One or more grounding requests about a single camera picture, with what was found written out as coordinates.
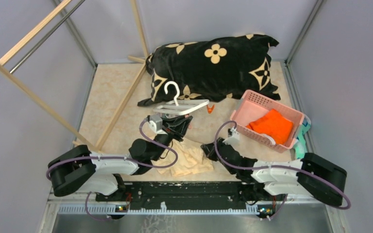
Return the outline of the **white clip hanger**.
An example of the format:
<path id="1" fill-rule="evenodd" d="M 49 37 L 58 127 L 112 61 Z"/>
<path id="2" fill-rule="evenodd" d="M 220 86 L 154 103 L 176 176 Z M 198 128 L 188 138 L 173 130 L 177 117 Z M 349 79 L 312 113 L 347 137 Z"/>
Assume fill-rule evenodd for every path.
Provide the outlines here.
<path id="1" fill-rule="evenodd" d="M 170 81 L 164 85 L 164 91 L 165 94 L 167 94 L 168 86 L 173 85 L 176 90 L 176 94 L 173 97 L 172 101 L 166 102 L 163 105 L 159 105 L 153 109 L 155 113 L 160 114 L 169 114 L 169 115 L 175 115 L 175 116 L 183 116 L 191 114 L 194 111 L 197 111 L 209 104 L 209 100 L 203 99 L 203 100 L 178 100 L 178 97 L 180 96 L 180 89 L 178 87 L 178 84 L 174 81 Z"/>

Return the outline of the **cream boxer underwear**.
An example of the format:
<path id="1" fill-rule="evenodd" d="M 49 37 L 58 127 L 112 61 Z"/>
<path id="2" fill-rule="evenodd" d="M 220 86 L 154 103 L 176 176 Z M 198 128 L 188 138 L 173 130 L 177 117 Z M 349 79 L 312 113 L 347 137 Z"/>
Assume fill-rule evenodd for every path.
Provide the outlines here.
<path id="1" fill-rule="evenodd" d="M 207 159 L 204 151 L 200 148 L 200 143 L 184 139 L 182 142 L 172 140 L 170 148 L 178 154 L 177 162 L 168 168 L 162 166 L 173 163 L 175 155 L 169 150 L 164 150 L 163 154 L 153 165 L 159 166 L 157 170 L 160 174 L 170 174 L 172 177 L 181 177 L 186 175 L 205 173 L 214 170 L 212 161 Z"/>

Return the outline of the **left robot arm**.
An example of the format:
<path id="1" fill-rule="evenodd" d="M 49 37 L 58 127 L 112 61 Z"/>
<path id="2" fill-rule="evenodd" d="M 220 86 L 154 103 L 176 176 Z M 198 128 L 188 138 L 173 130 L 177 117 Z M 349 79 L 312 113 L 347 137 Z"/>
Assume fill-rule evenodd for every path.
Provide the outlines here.
<path id="1" fill-rule="evenodd" d="M 189 115 L 145 117 L 138 127 L 142 138 L 132 143 L 127 154 L 95 152 L 88 145 L 65 152 L 52 160 L 46 171 L 54 195 L 64 197 L 82 191 L 122 200 L 126 195 L 126 187 L 120 184 L 122 174 L 141 175 L 152 168 L 170 168 L 178 162 L 179 154 L 170 145 L 175 140 L 183 141 L 192 119 Z"/>

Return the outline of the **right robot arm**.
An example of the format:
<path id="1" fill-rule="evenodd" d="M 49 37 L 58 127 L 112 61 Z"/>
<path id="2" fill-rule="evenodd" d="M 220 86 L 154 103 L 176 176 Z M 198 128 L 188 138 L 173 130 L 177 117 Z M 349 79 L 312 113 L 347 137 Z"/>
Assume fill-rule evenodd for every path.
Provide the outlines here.
<path id="1" fill-rule="evenodd" d="M 314 154 L 288 162 L 266 162 L 241 156 L 220 138 L 217 143 L 202 144 L 206 158 L 221 163 L 244 183 L 254 184 L 260 200 L 281 194 L 305 195 L 333 207 L 342 207 L 347 172 Z"/>

